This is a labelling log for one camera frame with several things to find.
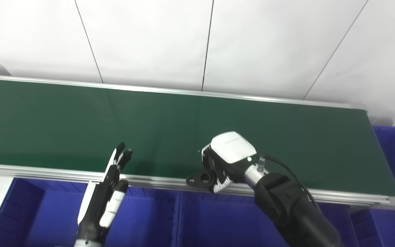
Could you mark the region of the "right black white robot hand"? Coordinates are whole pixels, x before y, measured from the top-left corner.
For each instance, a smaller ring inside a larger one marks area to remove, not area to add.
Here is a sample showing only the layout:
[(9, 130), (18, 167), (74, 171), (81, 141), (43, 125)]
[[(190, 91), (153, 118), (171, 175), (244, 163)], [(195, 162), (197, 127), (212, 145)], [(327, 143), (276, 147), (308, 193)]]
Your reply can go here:
[(235, 131), (215, 136), (202, 149), (202, 164), (211, 172), (213, 184), (208, 189), (218, 193), (232, 183), (245, 183), (246, 172), (258, 161), (257, 151)]

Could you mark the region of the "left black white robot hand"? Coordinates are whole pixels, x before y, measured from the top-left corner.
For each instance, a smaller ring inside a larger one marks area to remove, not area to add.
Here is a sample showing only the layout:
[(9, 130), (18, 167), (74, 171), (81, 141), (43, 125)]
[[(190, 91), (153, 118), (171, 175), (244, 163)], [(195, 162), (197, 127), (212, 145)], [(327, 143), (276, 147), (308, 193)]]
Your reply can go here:
[(99, 183), (88, 183), (78, 214), (75, 247), (105, 245), (111, 224), (129, 187), (129, 181), (122, 179), (120, 174), (130, 161), (132, 153), (121, 142), (114, 149), (102, 180)]

